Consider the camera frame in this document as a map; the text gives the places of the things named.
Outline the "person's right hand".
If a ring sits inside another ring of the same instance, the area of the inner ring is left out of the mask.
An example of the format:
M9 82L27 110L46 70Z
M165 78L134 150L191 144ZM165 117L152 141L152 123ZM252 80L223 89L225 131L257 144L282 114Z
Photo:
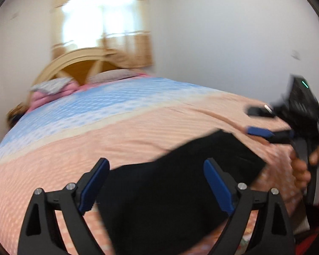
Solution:
M311 173L308 171L307 164L297 158L296 152L292 151L290 155L293 176L295 177L295 186L298 189L306 188L311 180ZM319 162L319 148L312 153L309 158L311 165L316 165Z

